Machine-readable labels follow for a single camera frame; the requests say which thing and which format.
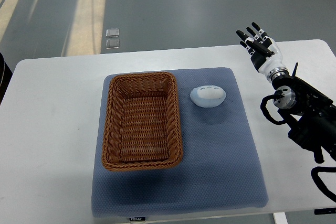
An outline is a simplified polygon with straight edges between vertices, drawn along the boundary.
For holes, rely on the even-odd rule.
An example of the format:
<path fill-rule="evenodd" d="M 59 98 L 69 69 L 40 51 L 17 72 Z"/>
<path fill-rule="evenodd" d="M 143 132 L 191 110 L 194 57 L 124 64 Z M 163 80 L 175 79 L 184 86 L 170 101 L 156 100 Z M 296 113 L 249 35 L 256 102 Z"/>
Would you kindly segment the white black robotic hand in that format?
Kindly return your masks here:
<path fill-rule="evenodd" d="M 256 23 L 247 27 L 248 33 L 237 30 L 240 45 L 250 55 L 250 60 L 257 70 L 272 83 L 276 78 L 287 76 L 288 70 L 282 63 L 282 53 L 276 42 Z"/>

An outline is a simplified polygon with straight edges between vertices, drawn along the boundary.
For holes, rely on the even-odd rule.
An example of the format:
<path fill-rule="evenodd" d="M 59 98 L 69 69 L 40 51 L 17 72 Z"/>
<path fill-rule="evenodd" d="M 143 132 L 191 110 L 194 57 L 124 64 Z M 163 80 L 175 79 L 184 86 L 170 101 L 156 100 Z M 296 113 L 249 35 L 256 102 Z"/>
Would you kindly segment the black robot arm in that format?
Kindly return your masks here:
<path fill-rule="evenodd" d="M 260 109 L 275 125 L 287 124 L 288 137 L 301 148 L 311 151 L 318 164 L 324 162 L 322 150 L 335 159 L 335 105 L 326 95 L 285 67 L 267 72 L 275 89 L 264 97 Z"/>

